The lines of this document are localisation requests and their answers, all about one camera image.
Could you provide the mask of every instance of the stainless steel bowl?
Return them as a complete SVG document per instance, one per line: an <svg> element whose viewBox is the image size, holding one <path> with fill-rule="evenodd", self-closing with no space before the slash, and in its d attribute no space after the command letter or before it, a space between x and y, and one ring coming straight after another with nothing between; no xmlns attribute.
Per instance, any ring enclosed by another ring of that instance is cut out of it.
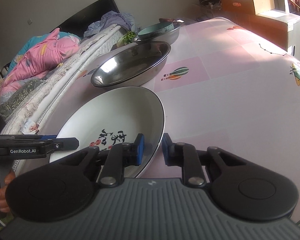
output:
<svg viewBox="0 0 300 240"><path fill-rule="evenodd" d="M91 76L95 87L140 86L154 78L166 64L171 46L152 41L123 50L103 63Z"/></svg>
<svg viewBox="0 0 300 240"><path fill-rule="evenodd" d="M137 35L134 37L134 39L132 41L136 42L137 44L142 44L142 43L149 42L149 41L165 41L171 45L179 37L181 23L176 22L176 23L173 23L173 25L174 25L174 29L172 31L169 31L169 32L162 34L160 36L157 36L155 38L141 40Z"/></svg>

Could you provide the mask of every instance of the pink comforter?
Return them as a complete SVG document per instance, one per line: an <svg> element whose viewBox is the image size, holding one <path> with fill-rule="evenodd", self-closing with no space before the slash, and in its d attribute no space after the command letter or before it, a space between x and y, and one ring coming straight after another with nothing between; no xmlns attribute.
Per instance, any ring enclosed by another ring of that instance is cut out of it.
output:
<svg viewBox="0 0 300 240"><path fill-rule="evenodd" d="M59 28L56 28L42 42L29 49L14 69L6 77L0 96L16 91L22 86L21 80L29 78L42 79L63 60L79 50L80 40L74 36L58 39Z"/></svg>

